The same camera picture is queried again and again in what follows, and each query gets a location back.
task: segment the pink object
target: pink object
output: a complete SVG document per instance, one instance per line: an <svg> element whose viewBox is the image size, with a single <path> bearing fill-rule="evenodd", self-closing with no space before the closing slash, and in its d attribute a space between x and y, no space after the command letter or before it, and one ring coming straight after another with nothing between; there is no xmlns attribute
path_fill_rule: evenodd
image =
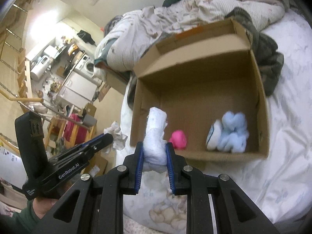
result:
<svg viewBox="0 0 312 234"><path fill-rule="evenodd" d="M186 136L182 130L176 130L172 133L169 142L173 144L175 149L184 149L186 147Z"/></svg>

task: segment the bed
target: bed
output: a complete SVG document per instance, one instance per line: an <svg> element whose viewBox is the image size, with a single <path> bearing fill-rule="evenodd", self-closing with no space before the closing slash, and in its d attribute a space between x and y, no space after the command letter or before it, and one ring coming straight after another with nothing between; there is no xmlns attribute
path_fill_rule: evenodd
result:
<svg viewBox="0 0 312 234"><path fill-rule="evenodd" d="M312 202L312 30L302 16L289 10L263 32L277 42L278 51L285 58L278 85L267 98L269 157L266 161L246 163L208 162L201 169L213 176L229 174L283 231L289 230L291 223L305 215ZM131 122L132 111L125 97L121 130L127 136L130 136ZM133 152L128 140L126 148L117 152L116 165L122 164L124 157ZM171 194L166 173L146 172L139 194L124 197L124 213L152 229L185 233L182 228L185 204L184 198ZM162 221L159 212L167 208L173 209L168 211L174 212L174 216L167 219L164 216Z"/></svg>

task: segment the metal screw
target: metal screw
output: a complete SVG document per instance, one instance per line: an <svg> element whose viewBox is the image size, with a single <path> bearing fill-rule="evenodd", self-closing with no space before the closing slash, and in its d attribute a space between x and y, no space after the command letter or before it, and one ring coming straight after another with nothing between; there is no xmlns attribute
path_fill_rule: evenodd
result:
<svg viewBox="0 0 312 234"><path fill-rule="evenodd" d="M221 174L220 179L222 179L223 181L228 181L230 179L230 177L227 174Z"/></svg>
<svg viewBox="0 0 312 234"><path fill-rule="evenodd" d="M120 172L124 172L126 169L127 169L127 167L124 166L124 165L120 165L120 166L117 167L117 170L120 171Z"/></svg>
<svg viewBox="0 0 312 234"><path fill-rule="evenodd" d="M186 172L191 172L193 170L193 167L190 165L186 165L183 167L183 170L185 170Z"/></svg>
<svg viewBox="0 0 312 234"><path fill-rule="evenodd" d="M86 174L82 174L80 179L82 181L87 181L88 179L90 179L90 174L86 173Z"/></svg>

